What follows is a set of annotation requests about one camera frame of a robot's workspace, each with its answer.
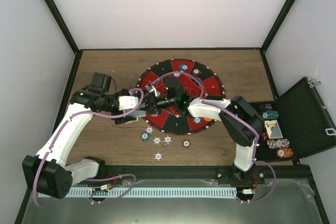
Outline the blue backed card deck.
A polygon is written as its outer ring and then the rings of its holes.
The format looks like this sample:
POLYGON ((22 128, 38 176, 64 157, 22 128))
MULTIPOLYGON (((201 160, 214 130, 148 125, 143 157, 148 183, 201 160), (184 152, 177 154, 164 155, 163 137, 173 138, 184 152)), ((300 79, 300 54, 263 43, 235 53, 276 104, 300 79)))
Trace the blue backed card deck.
POLYGON ((143 118, 146 116, 146 112, 142 110, 135 110, 132 113, 129 114, 132 118, 143 118))

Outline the green poker chip stack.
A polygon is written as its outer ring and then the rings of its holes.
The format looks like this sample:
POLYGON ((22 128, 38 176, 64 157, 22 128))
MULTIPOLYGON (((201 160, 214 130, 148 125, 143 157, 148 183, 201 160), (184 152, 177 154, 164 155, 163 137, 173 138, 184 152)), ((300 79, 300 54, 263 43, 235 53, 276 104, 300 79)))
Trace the green poker chip stack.
POLYGON ((143 142, 148 142, 148 141, 150 140, 150 134, 147 133, 147 132, 143 132, 143 133, 141 134, 141 140, 142 140, 143 142))

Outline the brown poker chip stack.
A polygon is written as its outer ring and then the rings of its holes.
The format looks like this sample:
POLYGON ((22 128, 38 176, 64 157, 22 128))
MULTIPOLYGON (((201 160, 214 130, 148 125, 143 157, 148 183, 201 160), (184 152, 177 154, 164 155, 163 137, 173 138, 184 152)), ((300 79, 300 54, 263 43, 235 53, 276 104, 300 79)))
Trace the brown poker chip stack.
POLYGON ((185 147, 185 148, 188 148, 191 145, 190 141, 188 141, 188 140, 184 140, 182 144, 183 144, 183 147, 185 147))

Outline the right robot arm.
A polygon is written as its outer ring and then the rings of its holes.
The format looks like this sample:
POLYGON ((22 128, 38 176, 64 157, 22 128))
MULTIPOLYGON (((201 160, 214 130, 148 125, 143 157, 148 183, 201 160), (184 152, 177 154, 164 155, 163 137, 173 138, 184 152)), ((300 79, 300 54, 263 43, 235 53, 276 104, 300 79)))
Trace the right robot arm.
POLYGON ((145 86, 148 95, 141 109, 155 114, 173 106, 182 116, 220 120, 236 144, 233 177, 238 183, 248 182, 256 163, 256 150, 264 119, 241 96, 237 95, 231 100, 208 100, 188 95, 177 77, 166 78, 164 84, 167 94, 161 95, 158 95, 153 82, 145 86))

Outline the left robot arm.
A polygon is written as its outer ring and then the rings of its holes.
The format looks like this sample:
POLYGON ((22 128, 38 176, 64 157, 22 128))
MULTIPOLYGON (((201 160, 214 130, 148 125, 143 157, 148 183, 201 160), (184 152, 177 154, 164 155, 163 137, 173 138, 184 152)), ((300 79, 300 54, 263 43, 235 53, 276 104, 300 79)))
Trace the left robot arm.
POLYGON ((107 179, 105 161, 86 157, 67 165, 69 153, 80 133, 93 118, 122 119, 140 108, 144 92, 140 88, 122 89, 109 94, 112 77, 94 73, 91 83, 76 91, 67 112, 47 143, 35 156, 27 155, 22 167, 35 204, 40 207, 38 195, 64 198, 71 187, 82 181, 102 184, 107 179))

